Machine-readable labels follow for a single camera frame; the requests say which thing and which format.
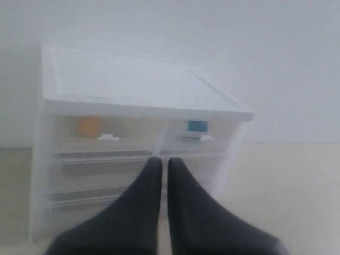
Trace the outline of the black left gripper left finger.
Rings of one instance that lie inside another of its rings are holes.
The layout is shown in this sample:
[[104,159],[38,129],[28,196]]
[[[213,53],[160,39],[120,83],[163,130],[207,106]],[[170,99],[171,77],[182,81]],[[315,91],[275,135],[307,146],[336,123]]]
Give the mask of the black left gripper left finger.
[[157,254],[163,163],[147,160],[119,198],[60,234],[46,254]]

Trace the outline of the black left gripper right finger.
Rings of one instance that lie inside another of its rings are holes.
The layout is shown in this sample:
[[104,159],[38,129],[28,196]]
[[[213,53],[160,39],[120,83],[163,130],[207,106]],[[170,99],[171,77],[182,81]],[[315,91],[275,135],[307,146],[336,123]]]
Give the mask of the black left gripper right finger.
[[194,178],[181,158],[168,161],[172,254],[288,254],[277,237],[238,218]]

